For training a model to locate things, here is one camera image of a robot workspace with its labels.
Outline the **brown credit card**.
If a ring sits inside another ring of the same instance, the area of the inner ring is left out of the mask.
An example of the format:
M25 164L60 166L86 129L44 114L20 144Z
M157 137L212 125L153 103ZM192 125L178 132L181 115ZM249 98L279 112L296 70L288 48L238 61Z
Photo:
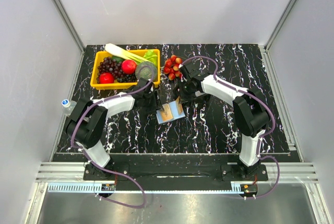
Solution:
M173 119L173 114L170 109L169 104L164 104L162 110L160 111L162 122L167 122Z

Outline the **black card holder wallet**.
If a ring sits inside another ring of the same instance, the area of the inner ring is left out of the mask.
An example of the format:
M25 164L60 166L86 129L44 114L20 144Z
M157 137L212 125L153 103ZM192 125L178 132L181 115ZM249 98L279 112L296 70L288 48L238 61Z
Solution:
M172 102L167 103L167 104L169 104L170 109L171 109L172 114L173 114L173 119L170 120L170 121L167 121L167 122L171 122L171 121L178 120L178 119L181 119L181 118L185 117L184 111L181 115L178 114L175 101L172 101ZM160 110L158 110L156 112L156 116L157 116L157 120L158 120L159 124L167 123L167 122L162 122L162 118L161 118L161 115L160 115Z

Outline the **black card box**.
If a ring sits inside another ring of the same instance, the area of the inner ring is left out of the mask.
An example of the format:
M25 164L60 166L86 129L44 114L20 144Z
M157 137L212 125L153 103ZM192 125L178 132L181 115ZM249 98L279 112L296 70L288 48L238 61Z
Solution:
M200 92L200 91L196 91L195 92L195 97L193 99L193 103L207 103L209 102L211 99L211 95L204 93L204 92Z

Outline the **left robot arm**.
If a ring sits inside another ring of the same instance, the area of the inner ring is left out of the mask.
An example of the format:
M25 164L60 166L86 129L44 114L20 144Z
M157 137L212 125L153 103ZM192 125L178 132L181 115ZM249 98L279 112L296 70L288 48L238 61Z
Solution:
M113 174L113 161L101 142L106 120L132 109L144 109L148 114L162 108L154 84L144 78L116 95L90 100L79 99L64 125L71 146L81 149L95 164L95 174L103 180Z

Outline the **red cherry bunch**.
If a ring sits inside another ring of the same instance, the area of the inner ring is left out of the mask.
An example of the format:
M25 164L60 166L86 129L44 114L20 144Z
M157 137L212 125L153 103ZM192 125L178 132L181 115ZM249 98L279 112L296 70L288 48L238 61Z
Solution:
M165 61L163 73L168 77L169 80L181 79L182 73L180 72L180 65L183 60L176 55L172 55Z

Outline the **green cantaloupe melon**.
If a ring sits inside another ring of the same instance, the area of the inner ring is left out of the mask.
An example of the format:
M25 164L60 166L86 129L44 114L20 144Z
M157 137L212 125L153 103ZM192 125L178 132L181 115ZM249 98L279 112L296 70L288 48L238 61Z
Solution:
M156 81L158 78L158 70L153 64L145 64L144 62L137 65L135 70L136 79Z

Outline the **red apple upper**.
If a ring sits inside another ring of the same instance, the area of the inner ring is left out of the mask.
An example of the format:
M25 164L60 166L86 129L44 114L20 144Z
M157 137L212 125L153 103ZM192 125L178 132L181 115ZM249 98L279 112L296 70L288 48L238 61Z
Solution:
M124 60L121 64L121 68L125 74L131 75L135 72L137 64L133 60Z

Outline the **red apple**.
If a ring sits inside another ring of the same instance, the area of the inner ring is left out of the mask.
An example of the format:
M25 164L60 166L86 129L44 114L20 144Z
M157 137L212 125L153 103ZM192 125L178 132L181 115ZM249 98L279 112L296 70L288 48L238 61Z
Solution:
M121 64L121 68L125 74L131 75L135 72L137 64L133 60L124 60Z
M114 76L111 73L102 73L99 76L99 83L112 84L114 83Z

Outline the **red apple lower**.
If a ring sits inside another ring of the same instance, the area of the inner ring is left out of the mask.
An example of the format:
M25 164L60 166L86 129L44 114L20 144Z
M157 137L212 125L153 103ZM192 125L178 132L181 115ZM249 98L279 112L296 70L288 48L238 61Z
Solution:
M99 83L112 84L114 83L114 76L111 73L102 73L99 76Z

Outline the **green lettuce leaf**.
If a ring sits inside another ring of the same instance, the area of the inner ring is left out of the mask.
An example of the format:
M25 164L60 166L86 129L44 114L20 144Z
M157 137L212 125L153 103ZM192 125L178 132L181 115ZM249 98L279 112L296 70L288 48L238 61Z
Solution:
M155 67L158 66L158 55L154 52L154 50L148 50L143 58L145 59L145 64L153 64Z

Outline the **green avocado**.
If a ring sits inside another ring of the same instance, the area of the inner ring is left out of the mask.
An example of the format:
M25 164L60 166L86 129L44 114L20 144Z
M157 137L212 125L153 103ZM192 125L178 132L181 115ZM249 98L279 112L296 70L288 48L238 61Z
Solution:
M117 56L112 56L112 57L111 57L111 60L112 60L113 62L116 62L116 63L122 63L122 62L124 61L123 58L121 58L121 57L117 57Z

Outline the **yellow plastic basket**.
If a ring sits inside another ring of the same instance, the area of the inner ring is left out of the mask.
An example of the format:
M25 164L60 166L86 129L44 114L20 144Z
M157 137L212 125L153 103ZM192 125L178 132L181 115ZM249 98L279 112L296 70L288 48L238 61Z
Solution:
M152 49L154 54L157 55L157 79L154 81L154 86L157 88L160 84L160 50L159 49ZM131 86L136 85L136 82L123 82L123 83L118 83L115 81L114 83L111 84L99 84L97 81L98 77L98 66L100 63L104 60L105 57L111 57L112 55L108 53L107 51L98 51L95 54L95 59L94 59L94 65L92 69L92 74L91 74L91 80L90 80L90 86L92 88L95 88L96 90L116 90L116 89L127 89Z

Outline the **white green leek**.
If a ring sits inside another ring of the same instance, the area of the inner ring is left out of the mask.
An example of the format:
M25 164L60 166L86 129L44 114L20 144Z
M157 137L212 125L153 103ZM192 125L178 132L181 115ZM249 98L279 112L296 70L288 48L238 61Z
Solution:
M124 60L132 60L135 61L136 63L142 63L146 61L145 58L111 43L106 44L104 49L111 55L123 58Z

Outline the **plastic water bottle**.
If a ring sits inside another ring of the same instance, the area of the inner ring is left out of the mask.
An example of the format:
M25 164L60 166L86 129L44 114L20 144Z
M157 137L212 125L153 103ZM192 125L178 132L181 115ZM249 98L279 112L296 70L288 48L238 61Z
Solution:
M63 111L64 115L65 116L70 116L71 113L73 112L76 104L77 104L77 102L75 102L73 100L64 99L62 101L62 111Z

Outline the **aluminium frame rail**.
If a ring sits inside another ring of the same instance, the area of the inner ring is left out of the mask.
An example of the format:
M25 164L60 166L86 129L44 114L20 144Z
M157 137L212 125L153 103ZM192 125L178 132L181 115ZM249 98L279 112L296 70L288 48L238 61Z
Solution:
M239 175L233 175L232 169L236 163L227 164L197 164L191 166L167 164L159 166L158 164L137 163L130 166L126 163L120 163L116 166L118 173L131 176L134 179L157 178L157 179L214 179L224 181L254 181L274 183L276 179L279 183L305 183L316 184L318 177L314 166L311 163L284 162L275 164L273 162L264 162L251 175L242 178ZM92 165L83 162L45 162L41 164L37 175L38 181L49 182L79 182L79 181L102 181L110 180L112 174L104 171L98 171Z

